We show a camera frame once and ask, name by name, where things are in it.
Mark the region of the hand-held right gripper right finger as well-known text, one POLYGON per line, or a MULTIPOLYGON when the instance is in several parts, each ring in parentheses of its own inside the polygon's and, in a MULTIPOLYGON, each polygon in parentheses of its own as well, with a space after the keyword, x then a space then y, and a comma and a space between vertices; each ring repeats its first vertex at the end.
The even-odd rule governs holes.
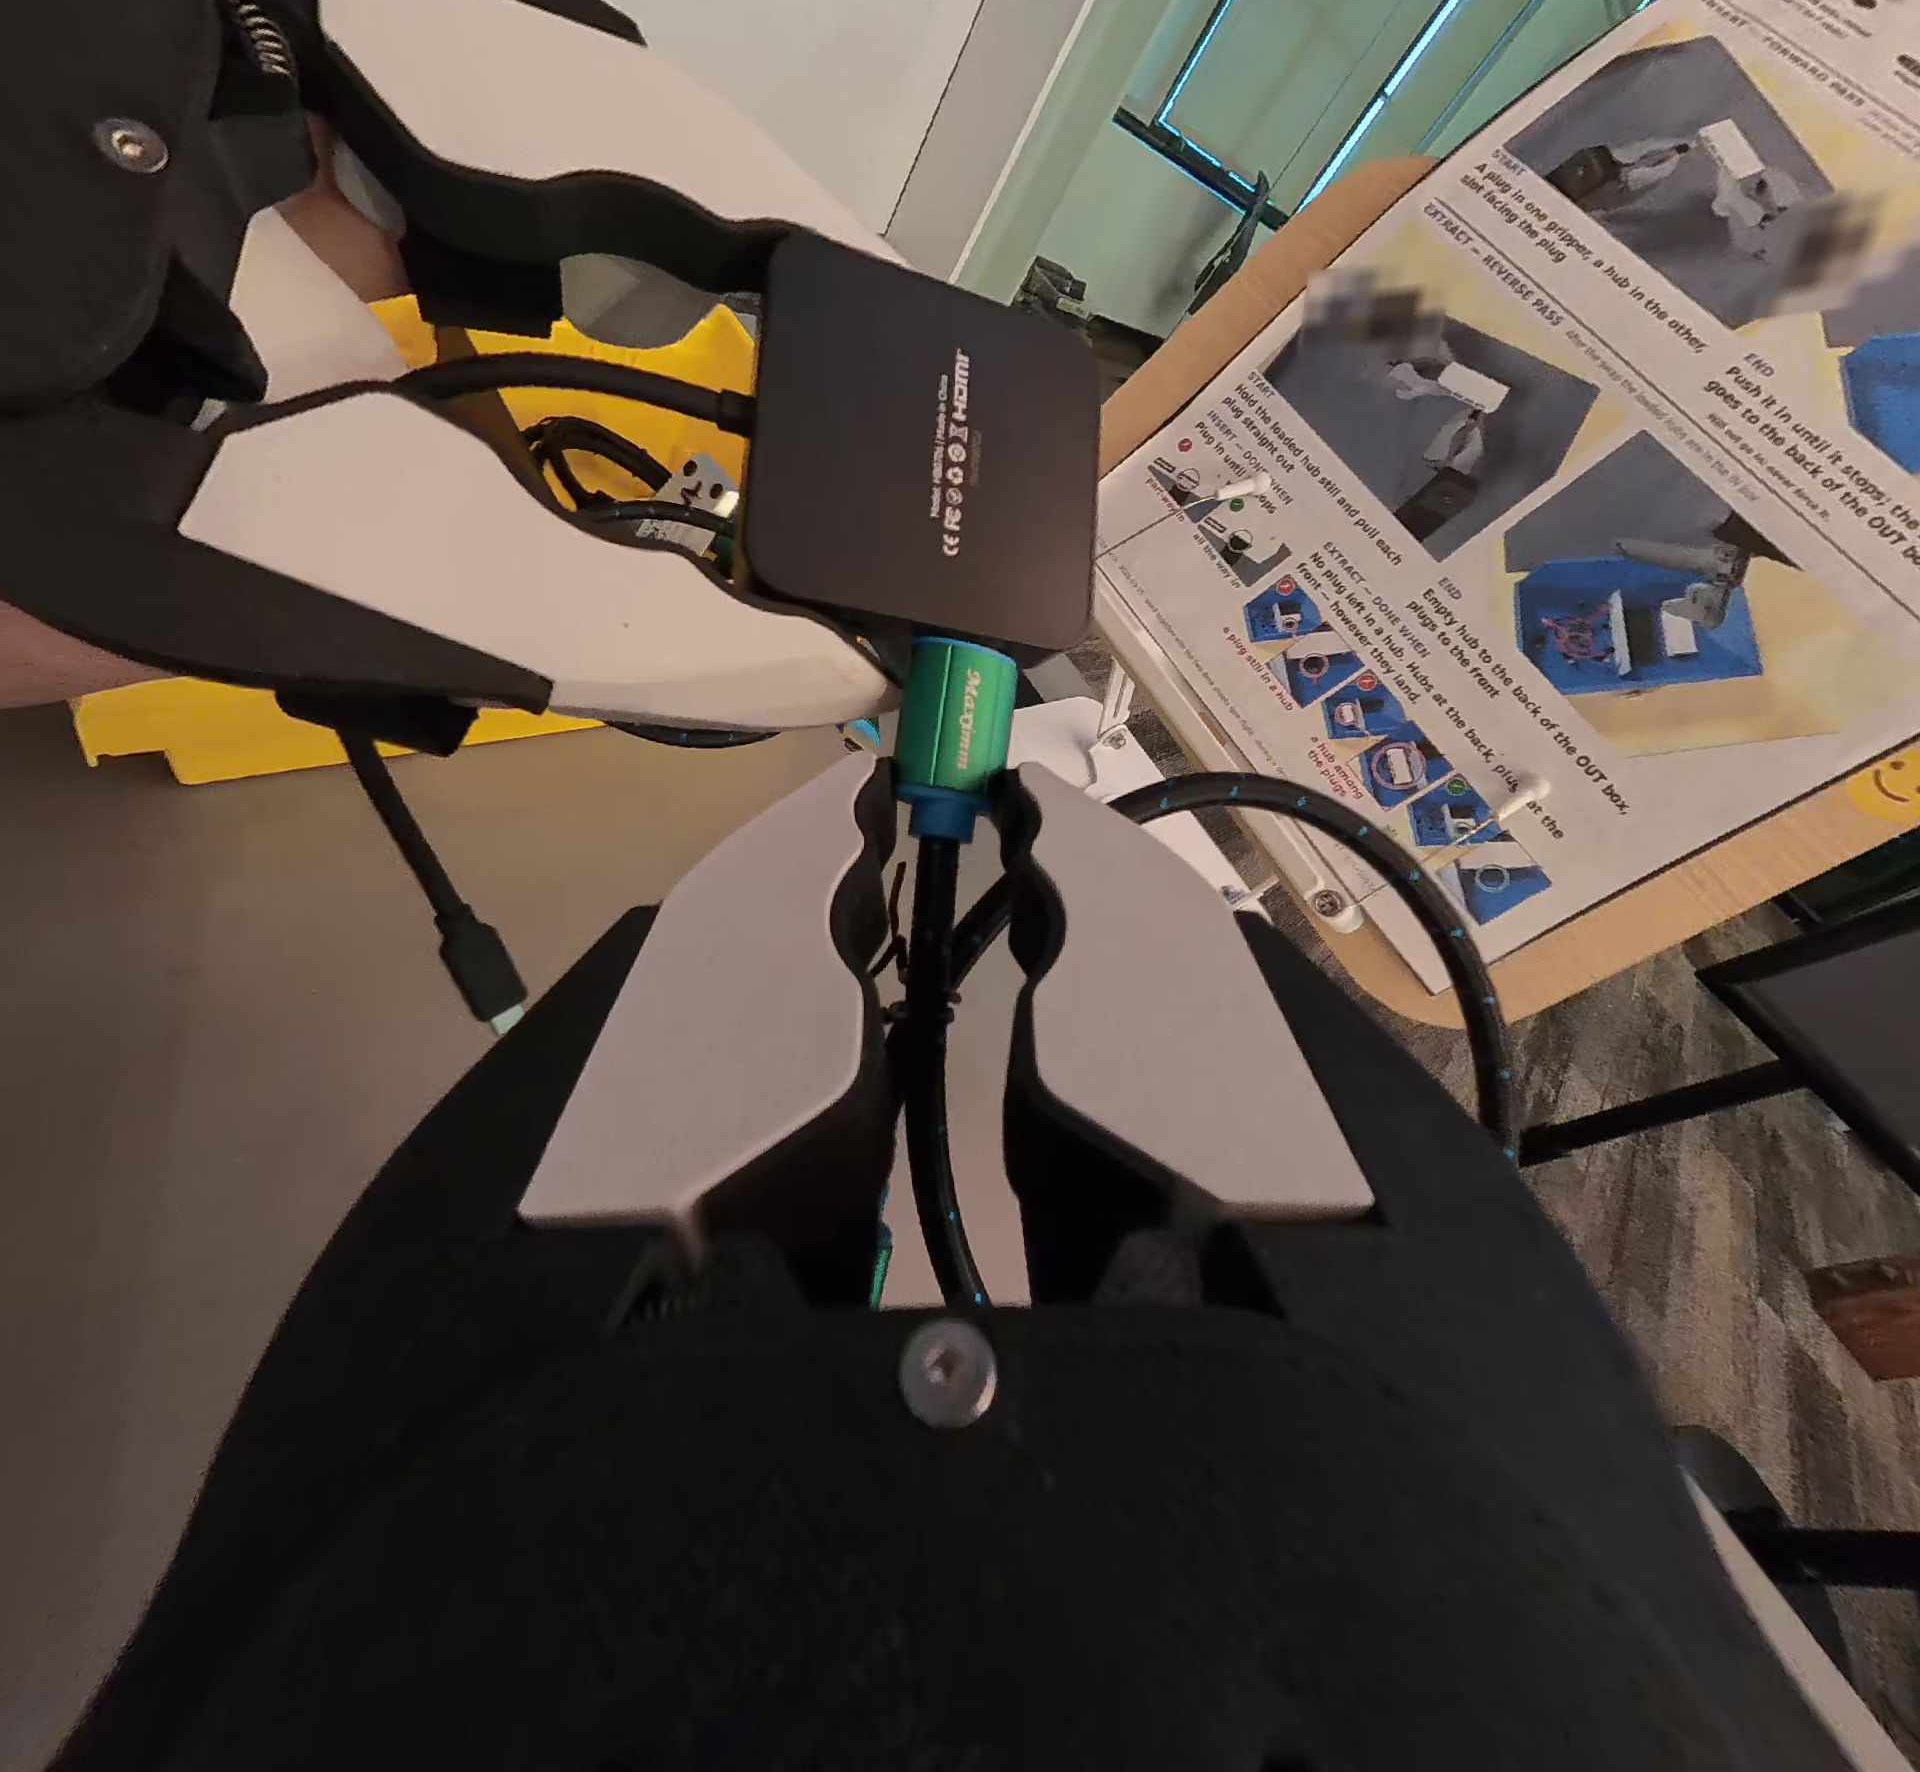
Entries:
POLYGON ((1252 1218, 1376 1204, 1229 899, 1145 826, 1019 767, 1019 936, 1045 1105, 1252 1218))

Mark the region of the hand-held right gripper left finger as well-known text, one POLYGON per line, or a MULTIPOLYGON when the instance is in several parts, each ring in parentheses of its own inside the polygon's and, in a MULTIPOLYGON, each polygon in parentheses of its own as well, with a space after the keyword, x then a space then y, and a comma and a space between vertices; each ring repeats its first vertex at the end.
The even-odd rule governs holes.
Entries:
POLYGON ((878 1057, 872 964, 893 770, 836 762, 665 895, 522 1192, 535 1227, 691 1233, 727 1181, 817 1126, 878 1057))

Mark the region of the black monitor on stand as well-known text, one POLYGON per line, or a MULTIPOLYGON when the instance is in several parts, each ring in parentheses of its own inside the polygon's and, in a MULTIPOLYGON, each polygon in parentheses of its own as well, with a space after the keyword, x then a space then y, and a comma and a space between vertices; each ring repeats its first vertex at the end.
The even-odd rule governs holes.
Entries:
POLYGON ((1695 972, 1770 1060, 1533 1126, 1527 1168, 1714 1113, 1810 1092, 1917 1191, 1917 903, 1843 919, 1695 972))

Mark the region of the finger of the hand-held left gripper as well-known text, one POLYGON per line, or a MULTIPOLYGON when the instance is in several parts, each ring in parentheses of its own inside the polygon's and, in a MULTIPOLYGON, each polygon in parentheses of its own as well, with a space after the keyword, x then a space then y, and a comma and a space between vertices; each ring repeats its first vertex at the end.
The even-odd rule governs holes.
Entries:
POLYGON ((571 719, 790 731, 898 702, 846 633, 737 597, 678 548, 590 537, 395 388, 305 393, 231 429, 178 535, 532 673, 571 719))
POLYGON ((665 309, 904 309, 906 263, 660 48, 525 0, 316 0, 332 124, 430 309, 561 309, 571 262, 665 309))

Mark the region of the person's left hand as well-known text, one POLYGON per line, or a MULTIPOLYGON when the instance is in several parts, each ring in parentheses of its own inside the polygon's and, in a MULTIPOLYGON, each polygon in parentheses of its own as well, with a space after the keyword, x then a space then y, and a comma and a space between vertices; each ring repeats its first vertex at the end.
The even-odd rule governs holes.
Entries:
POLYGON ((407 216, 390 186, 338 138, 338 128, 305 114, 313 171, 279 210, 299 236, 341 263, 391 259, 407 233, 407 216))

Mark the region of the braided hdmi cable green plugs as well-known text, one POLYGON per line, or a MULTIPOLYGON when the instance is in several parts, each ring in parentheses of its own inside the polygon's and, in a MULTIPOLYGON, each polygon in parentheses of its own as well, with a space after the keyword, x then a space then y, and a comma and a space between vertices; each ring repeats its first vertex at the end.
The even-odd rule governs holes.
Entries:
MULTIPOLYGON (((1006 873, 955 919, 961 849, 990 807, 1013 742, 1017 663, 954 634, 918 634, 898 711, 895 797, 909 807, 917 909, 881 964, 898 964, 901 1001, 889 1010, 886 1060, 901 1106, 906 1171, 932 1277, 950 1309, 990 1309, 954 1180, 947 1141, 947 1027, 954 1001, 984 945, 1013 916, 1013 876, 1006 873)), ((1476 1119, 1504 1158, 1520 1161, 1509 1021, 1468 935, 1468 922, 1439 892, 1438 870, 1420 866, 1358 807, 1298 780, 1252 770, 1197 770, 1134 787, 1109 803, 1117 817, 1150 826, 1204 807, 1263 811, 1330 837, 1379 870, 1417 916, 1449 972, 1475 1057, 1476 1119)))

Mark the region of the yellow plastic bin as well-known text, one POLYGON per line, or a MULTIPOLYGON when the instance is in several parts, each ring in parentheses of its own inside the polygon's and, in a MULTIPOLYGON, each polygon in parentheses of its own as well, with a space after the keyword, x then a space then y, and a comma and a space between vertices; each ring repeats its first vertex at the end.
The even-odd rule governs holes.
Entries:
MULTIPOLYGON (((640 368, 682 375, 708 391, 748 391, 755 381, 755 334, 748 331, 748 322, 727 305, 711 306, 695 331, 662 347, 609 344, 581 334, 567 319, 561 319, 544 342, 479 334, 476 347, 480 354, 551 351, 606 361, 632 360, 640 368)), ((682 493, 696 485, 691 469, 695 460, 705 460, 705 470, 721 473, 728 482, 739 480, 747 463, 742 439, 652 404, 609 401, 593 407, 584 393, 532 388, 506 391, 502 401, 522 430, 541 429, 558 416, 593 420, 596 429, 609 429, 627 445, 642 449, 665 470, 665 485, 652 489, 632 469, 623 469, 587 445, 577 445, 567 453, 574 482, 555 476, 547 480, 547 489, 555 492, 561 505, 634 505, 647 498, 680 504, 682 493)), ((273 696, 223 680, 132 680, 69 699, 67 713, 86 765, 159 752, 178 785, 344 765, 341 744, 332 742, 324 726, 282 713, 273 696)))

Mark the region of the printed instruction sheet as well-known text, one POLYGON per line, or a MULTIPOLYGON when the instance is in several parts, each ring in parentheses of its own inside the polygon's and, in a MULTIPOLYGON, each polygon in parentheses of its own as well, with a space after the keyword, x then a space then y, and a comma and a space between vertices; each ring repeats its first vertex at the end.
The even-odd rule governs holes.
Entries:
POLYGON ((1917 0, 1659 0, 1099 489, 1252 770, 1498 961, 1917 738, 1917 0))

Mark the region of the black square adapter hub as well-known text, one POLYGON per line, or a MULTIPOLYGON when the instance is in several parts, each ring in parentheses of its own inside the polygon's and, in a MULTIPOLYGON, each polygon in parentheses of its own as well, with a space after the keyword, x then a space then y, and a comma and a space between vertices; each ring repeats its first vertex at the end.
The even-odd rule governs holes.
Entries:
POLYGON ((737 548, 748 588, 1019 659, 1086 639, 1092 344, 809 233, 764 279, 737 548))

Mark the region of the white stand base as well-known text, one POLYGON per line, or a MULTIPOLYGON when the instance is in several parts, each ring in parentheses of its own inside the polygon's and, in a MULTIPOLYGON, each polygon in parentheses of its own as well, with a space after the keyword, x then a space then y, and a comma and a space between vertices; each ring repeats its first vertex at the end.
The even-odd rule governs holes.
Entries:
MULTIPOLYGON (((1164 767, 1130 725, 1106 725, 1098 696, 1017 708, 1009 758, 1017 767, 1043 765, 1099 803, 1164 780, 1164 767)), ((1197 814, 1167 814, 1151 823, 1151 833, 1235 911, 1258 909, 1288 886, 1272 860, 1252 846, 1223 846, 1197 814)))

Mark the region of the black square hub lead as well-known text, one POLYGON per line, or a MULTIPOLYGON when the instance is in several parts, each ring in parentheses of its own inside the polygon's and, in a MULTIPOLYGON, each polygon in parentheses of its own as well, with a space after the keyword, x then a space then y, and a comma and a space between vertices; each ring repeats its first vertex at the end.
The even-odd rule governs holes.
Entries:
MULTIPOLYGON (((627 542, 636 541, 636 522, 653 516, 691 525, 701 535, 735 537, 731 516, 701 504, 680 505, 660 498, 660 489, 668 485, 665 470, 652 469, 647 450, 616 429, 581 414, 551 414, 522 429, 512 411, 496 407, 490 414, 486 401, 498 391, 584 391, 642 401, 747 436, 755 426, 748 393, 705 388, 613 360, 535 351, 440 355, 427 368, 404 371, 397 388, 436 411, 462 407, 472 416, 476 430, 512 469, 531 469, 541 509, 558 511, 571 522, 611 529, 616 541, 627 542)), ((528 1001, 512 955, 452 886, 377 751, 390 742, 447 757, 467 738, 476 708, 427 696, 352 696, 313 688, 279 688, 277 705, 305 725, 328 726, 344 742, 367 798, 430 903, 452 982, 476 1017, 498 1034, 506 1031, 528 1001)))

